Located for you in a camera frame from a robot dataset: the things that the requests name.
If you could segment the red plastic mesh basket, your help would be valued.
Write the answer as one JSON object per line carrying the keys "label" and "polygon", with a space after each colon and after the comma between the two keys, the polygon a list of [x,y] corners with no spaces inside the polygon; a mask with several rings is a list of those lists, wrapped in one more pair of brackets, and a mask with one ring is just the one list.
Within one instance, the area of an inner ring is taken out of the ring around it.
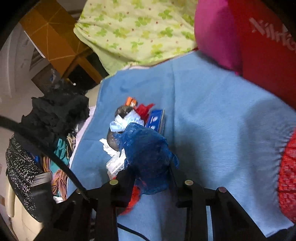
{"label": "red plastic mesh basket", "polygon": [[281,158],[278,177],[278,198],[281,212],[295,223],[296,157],[295,131],[288,141]]}

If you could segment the magenta pillow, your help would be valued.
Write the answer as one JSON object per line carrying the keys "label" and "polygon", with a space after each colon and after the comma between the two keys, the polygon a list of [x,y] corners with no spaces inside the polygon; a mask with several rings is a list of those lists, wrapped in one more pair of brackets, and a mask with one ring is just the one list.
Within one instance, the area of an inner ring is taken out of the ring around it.
{"label": "magenta pillow", "polygon": [[221,67],[242,74],[239,38],[227,1],[198,1],[194,34],[202,53]]}

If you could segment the orange wooden pillar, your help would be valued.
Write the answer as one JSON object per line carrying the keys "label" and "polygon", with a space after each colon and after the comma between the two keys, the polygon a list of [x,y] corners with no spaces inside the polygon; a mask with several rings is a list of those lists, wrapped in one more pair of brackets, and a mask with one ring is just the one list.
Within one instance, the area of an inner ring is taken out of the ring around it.
{"label": "orange wooden pillar", "polygon": [[61,77],[80,66],[96,83],[102,76],[86,59],[93,51],[74,34],[75,19],[57,1],[39,1],[20,24]]}

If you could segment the teal cloth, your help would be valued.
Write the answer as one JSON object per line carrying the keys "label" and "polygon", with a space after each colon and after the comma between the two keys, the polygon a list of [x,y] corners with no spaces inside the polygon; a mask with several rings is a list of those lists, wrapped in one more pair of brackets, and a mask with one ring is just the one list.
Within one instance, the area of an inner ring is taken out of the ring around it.
{"label": "teal cloth", "polygon": [[[67,156],[67,143],[66,141],[59,139],[57,148],[54,152],[57,157],[59,157],[65,165],[69,165],[70,158]],[[51,160],[50,161],[50,171],[55,174],[59,170],[59,167]]]}

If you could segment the green clover quilt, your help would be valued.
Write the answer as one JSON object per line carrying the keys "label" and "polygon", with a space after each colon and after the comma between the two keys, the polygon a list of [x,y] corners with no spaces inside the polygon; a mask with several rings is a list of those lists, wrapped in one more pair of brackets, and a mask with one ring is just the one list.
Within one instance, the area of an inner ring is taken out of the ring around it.
{"label": "green clover quilt", "polygon": [[74,34],[113,75],[152,66],[196,48],[197,1],[86,1]]}

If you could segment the blue plastic bag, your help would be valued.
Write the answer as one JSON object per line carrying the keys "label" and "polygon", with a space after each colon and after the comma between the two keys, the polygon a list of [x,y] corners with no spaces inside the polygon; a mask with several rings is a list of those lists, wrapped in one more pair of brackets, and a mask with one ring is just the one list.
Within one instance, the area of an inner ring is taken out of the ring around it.
{"label": "blue plastic bag", "polygon": [[130,123],[122,133],[114,133],[120,151],[125,151],[125,168],[135,172],[135,185],[144,195],[153,195],[170,186],[170,168],[179,167],[177,156],[164,136],[151,128]]}

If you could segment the orange wrapper bundle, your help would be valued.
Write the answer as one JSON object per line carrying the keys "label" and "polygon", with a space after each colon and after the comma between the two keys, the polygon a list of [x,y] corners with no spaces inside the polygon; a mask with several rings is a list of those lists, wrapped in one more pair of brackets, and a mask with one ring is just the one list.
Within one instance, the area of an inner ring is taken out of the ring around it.
{"label": "orange wrapper bundle", "polygon": [[132,97],[129,96],[126,99],[125,105],[130,106],[132,108],[136,108],[137,107],[137,100],[135,98],[132,98]]}

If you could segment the blue cardboard box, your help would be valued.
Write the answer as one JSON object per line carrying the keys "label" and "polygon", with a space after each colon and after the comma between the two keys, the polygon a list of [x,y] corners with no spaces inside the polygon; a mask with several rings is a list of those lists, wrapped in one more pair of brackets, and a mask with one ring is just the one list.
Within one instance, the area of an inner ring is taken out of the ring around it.
{"label": "blue cardboard box", "polygon": [[161,135],[164,135],[165,129],[165,110],[164,109],[155,109],[152,110],[149,114],[147,123],[145,124],[146,128],[151,128],[158,132]]}

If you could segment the red Nilrich paper bag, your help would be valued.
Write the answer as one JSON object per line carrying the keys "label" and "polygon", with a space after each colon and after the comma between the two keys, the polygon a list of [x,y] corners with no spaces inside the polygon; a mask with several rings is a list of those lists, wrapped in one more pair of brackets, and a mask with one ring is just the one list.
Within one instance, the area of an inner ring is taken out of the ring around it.
{"label": "red Nilrich paper bag", "polygon": [[295,40],[262,1],[228,1],[239,35],[242,75],[295,107]]}

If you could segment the striped orange cloth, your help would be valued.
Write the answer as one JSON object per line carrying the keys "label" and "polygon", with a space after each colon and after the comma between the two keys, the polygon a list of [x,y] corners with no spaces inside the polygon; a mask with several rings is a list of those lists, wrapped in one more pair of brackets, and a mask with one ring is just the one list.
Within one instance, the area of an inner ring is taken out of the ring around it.
{"label": "striped orange cloth", "polygon": [[51,160],[48,157],[43,157],[43,169],[45,172],[49,172],[51,176],[51,190],[54,196],[54,200],[59,203],[67,199],[67,179],[68,176],[64,171],[58,169],[55,173],[50,170]]}

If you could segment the white paper scrap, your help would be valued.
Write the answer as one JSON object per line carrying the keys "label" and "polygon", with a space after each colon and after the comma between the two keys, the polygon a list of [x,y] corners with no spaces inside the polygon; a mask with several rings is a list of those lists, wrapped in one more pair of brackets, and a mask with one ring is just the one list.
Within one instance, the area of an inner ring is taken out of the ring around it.
{"label": "white paper scrap", "polygon": [[106,163],[107,174],[109,179],[114,179],[117,174],[125,168],[125,150],[116,151],[107,143],[107,139],[99,140],[103,144],[103,150],[111,157]]}

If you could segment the light blue blanket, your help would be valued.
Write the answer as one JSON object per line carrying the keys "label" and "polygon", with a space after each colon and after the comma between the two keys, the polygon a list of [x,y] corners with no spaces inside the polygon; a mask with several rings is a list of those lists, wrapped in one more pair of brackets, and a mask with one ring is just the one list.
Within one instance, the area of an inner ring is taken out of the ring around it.
{"label": "light blue blanket", "polygon": [[227,188],[267,237],[292,226],[278,207],[277,185],[295,110],[198,52],[102,82],[71,164],[85,188],[108,180],[110,156],[100,140],[129,96],[165,111],[164,136],[188,178]]}

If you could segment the black lace garment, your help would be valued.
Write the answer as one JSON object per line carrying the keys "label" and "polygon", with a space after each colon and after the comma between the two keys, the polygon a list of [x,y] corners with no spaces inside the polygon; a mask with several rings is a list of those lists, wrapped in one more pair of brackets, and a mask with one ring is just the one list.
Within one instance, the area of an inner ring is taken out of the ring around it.
{"label": "black lace garment", "polygon": [[65,141],[89,117],[89,98],[85,94],[86,90],[68,82],[52,85],[42,97],[32,98],[32,110],[22,116],[20,124],[40,144],[55,151],[58,141]]}

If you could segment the black plastic bag bundle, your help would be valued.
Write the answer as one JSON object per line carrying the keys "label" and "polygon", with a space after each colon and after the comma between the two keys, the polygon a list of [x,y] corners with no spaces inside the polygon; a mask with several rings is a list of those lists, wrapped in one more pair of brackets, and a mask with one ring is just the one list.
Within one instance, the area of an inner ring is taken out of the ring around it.
{"label": "black plastic bag bundle", "polygon": [[[132,110],[133,108],[131,106],[122,105],[116,110],[114,116],[116,117],[117,115],[119,115],[121,118],[124,118]],[[108,130],[106,139],[107,139],[107,144],[109,144],[109,146],[112,149],[114,149],[115,151],[119,150],[118,145],[113,136],[113,132],[110,129]]]}

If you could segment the red mesh ribbon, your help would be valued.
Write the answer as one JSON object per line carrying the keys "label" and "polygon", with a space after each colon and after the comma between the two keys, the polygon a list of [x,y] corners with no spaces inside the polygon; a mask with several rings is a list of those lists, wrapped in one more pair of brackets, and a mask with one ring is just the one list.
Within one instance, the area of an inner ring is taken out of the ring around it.
{"label": "red mesh ribbon", "polygon": [[147,123],[147,120],[149,118],[149,111],[153,106],[154,103],[151,103],[149,105],[140,104],[138,107],[135,108],[135,112],[140,116],[144,123]]}

